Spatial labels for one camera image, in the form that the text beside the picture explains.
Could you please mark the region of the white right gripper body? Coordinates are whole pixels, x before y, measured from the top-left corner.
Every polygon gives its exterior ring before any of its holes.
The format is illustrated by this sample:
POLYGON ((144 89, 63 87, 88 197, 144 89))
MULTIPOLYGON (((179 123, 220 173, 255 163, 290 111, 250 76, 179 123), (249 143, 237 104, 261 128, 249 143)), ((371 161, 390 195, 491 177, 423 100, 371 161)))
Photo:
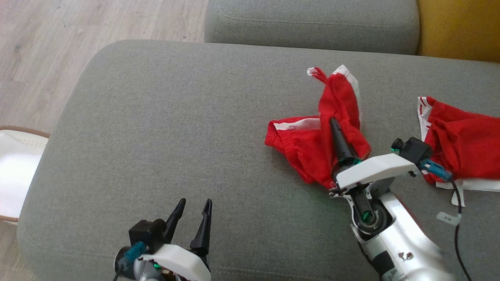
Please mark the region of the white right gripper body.
POLYGON ((343 168, 335 175, 336 185, 331 192, 348 192, 358 185, 370 184, 417 170, 416 164, 395 153, 379 155, 343 168))

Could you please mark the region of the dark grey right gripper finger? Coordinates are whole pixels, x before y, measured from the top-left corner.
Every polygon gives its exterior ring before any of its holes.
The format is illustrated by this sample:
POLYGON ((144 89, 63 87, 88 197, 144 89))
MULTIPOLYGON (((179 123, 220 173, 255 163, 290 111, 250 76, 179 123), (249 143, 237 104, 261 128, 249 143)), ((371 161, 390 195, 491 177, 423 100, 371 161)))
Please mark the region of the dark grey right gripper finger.
POLYGON ((351 167, 359 164, 361 159, 358 157, 354 148, 347 142, 338 121, 330 118, 330 130, 332 133, 332 142, 336 155, 336 167, 351 167))

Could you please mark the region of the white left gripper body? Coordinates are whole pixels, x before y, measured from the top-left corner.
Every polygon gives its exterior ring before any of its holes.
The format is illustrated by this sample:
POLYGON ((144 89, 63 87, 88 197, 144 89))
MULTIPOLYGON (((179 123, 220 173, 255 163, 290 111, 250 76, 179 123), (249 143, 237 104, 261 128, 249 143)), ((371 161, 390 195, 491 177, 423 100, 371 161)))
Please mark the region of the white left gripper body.
POLYGON ((154 254, 138 258, 138 281, 166 281, 161 275, 166 271, 186 281, 211 281, 202 259, 175 244, 164 244, 154 254))

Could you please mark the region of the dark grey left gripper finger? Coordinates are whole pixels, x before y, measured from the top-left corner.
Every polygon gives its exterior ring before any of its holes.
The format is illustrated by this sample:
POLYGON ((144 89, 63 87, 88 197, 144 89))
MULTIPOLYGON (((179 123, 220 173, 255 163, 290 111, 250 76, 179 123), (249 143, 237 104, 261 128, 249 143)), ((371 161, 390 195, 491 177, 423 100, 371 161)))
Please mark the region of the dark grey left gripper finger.
POLYGON ((200 223, 195 238, 189 244, 191 252, 200 258, 205 258, 209 254, 212 209, 213 202, 211 199, 207 199, 202 210, 202 222, 200 223))
POLYGON ((177 206, 174 208, 173 212, 166 220, 166 228, 162 234, 163 236, 162 238, 165 244, 171 243, 173 235, 175 234, 177 223, 179 222, 179 220, 183 215, 185 206, 186 206, 186 198, 180 199, 180 201, 177 203, 177 206))

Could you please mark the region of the red shorts with white trim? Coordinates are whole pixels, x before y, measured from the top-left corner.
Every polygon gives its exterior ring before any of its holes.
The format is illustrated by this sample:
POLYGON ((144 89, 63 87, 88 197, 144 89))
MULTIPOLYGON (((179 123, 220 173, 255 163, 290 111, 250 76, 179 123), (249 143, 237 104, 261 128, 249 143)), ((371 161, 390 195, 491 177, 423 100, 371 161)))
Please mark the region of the red shorts with white trim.
POLYGON ((362 160, 371 153, 361 133, 359 83, 344 65, 330 75, 318 67, 309 68, 307 73, 324 84, 318 114, 270 121, 264 142, 282 153, 306 183, 330 189, 334 186, 332 169, 340 159, 334 151, 331 118, 337 120, 348 144, 362 160))

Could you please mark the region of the red Bulls basketball jersey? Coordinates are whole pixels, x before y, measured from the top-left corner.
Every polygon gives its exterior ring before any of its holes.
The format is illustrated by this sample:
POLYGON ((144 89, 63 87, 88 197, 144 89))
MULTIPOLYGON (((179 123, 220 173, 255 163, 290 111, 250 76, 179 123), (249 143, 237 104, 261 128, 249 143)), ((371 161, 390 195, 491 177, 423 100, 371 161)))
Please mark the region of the red Bulls basketball jersey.
POLYGON ((452 203, 462 207, 464 190, 500 192, 500 117, 466 112, 430 96, 418 98, 417 114, 420 138, 432 148, 432 161, 454 179, 448 183, 425 174, 429 184, 457 188, 452 203))

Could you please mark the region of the grey sofa chaise seat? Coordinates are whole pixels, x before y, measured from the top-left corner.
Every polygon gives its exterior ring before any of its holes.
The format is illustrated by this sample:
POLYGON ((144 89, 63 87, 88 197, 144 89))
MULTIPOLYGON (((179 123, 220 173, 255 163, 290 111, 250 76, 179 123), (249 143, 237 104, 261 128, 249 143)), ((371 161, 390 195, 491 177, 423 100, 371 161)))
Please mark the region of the grey sofa chaise seat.
POLYGON ((213 281, 379 281, 350 208, 264 143, 269 121, 317 114, 318 66, 345 65, 372 155, 418 137, 417 98, 500 117, 500 64, 221 43, 120 41, 80 76, 26 196, 17 240, 43 281, 112 281, 141 219, 186 208, 188 247, 213 201, 213 281))

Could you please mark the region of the white basket with brown rim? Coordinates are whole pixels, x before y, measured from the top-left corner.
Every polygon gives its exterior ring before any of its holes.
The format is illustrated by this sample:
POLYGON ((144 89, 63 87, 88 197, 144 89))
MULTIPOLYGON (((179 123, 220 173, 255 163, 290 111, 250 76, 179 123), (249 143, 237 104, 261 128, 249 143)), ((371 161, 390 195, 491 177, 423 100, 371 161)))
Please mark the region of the white basket with brown rim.
POLYGON ((0 221, 18 224, 23 203, 50 134, 0 126, 0 221))

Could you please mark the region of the yellow sofa back cushion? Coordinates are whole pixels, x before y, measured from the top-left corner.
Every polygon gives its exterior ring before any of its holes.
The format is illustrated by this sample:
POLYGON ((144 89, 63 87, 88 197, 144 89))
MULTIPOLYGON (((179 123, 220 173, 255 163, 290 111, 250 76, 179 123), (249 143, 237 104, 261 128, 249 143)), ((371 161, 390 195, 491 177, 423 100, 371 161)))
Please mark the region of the yellow sofa back cushion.
POLYGON ((500 63, 500 0, 417 0, 418 54, 500 63))

